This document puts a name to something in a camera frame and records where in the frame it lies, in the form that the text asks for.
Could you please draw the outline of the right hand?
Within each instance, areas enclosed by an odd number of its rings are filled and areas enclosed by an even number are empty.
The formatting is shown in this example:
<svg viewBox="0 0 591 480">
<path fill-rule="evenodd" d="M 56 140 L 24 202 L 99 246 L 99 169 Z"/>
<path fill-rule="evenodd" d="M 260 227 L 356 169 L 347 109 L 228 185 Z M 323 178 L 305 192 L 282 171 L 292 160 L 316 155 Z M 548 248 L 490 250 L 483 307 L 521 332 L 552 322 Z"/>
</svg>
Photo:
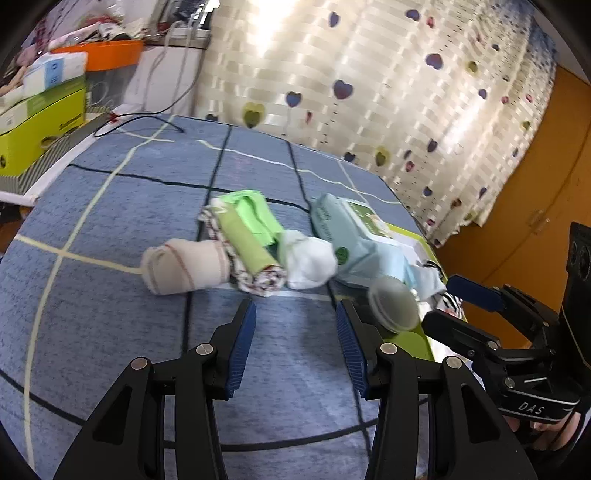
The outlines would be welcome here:
<svg viewBox="0 0 591 480">
<path fill-rule="evenodd" d="M 504 415 L 519 441 L 534 450 L 558 451 L 576 443 L 588 423 L 588 413 L 572 412 L 556 424 L 520 420 Z"/>
</svg>

